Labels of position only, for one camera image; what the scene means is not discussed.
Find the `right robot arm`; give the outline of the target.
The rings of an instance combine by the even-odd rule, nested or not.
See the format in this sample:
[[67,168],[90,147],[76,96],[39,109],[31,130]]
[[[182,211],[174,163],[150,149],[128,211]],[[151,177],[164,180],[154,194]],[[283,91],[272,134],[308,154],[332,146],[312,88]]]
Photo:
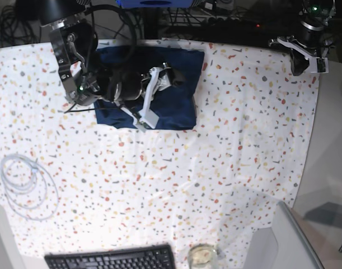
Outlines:
[[[156,128],[159,116],[152,111],[151,102],[157,92],[172,86],[175,74],[166,62],[145,73],[127,66],[137,45],[137,34],[128,14],[109,4],[94,6],[91,1],[37,1],[36,6],[40,24],[52,28],[49,37],[66,99],[80,106],[102,99],[130,116],[137,129],[144,132]],[[84,18],[96,11],[117,13],[131,34],[124,58],[109,66],[101,62],[96,50],[99,40],[95,23]]]

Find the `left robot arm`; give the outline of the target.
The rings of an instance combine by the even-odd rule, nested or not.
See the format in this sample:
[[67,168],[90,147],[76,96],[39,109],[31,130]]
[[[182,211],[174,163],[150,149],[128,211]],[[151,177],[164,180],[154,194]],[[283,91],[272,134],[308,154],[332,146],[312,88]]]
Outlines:
[[328,73],[327,55],[334,42],[332,38],[324,38],[324,31],[335,14],[335,1],[303,1],[295,34],[268,41],[268,46],[281,45],[289,49],[292,75]]

